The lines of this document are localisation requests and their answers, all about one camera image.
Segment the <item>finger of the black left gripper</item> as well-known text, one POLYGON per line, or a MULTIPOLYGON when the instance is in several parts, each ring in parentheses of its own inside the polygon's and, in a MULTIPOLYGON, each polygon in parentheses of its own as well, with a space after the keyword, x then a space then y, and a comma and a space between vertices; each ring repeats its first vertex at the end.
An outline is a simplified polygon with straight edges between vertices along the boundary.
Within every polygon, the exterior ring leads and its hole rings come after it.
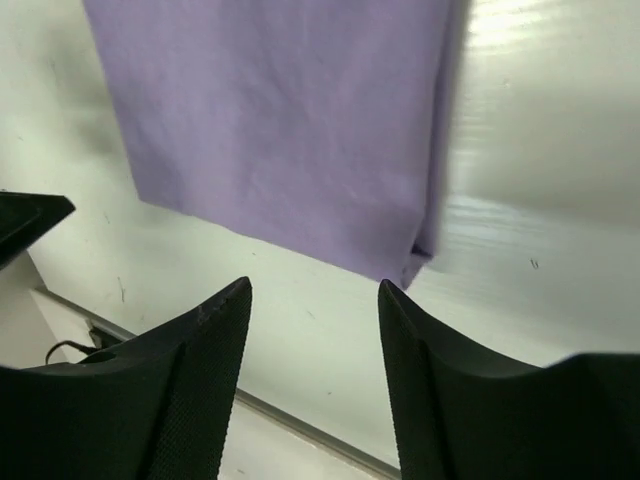
POLYGON ((65 196, 2 191, 1 265, 7 266, 74 211, 65 196))

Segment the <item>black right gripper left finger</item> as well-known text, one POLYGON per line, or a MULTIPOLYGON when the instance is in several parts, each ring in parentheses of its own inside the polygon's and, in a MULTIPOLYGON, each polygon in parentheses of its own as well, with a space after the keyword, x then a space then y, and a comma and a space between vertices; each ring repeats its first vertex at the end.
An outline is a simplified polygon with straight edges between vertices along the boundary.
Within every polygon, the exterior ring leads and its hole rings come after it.
POLYGON ((239 278, 79 363, 1 371, 5 479, 214 479, 252 305, 239 278))

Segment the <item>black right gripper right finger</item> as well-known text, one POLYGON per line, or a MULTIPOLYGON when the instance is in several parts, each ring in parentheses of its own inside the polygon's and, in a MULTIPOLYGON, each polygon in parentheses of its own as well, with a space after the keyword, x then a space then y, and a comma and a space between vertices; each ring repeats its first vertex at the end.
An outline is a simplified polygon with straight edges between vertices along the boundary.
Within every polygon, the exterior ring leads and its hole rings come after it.
POLYGON ((378 289, 380 338, 405 479, 635 479, 639 358, 580 353, 536 367, 378 289))

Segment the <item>purple t shirt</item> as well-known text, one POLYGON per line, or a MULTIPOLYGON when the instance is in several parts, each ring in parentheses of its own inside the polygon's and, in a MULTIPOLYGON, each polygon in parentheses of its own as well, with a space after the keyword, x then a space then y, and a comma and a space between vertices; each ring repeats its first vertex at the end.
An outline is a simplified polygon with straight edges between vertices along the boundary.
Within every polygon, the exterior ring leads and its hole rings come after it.
POLYGON ((438 248, 465 1, 88 1, 138 197, 411 284, 438 248))

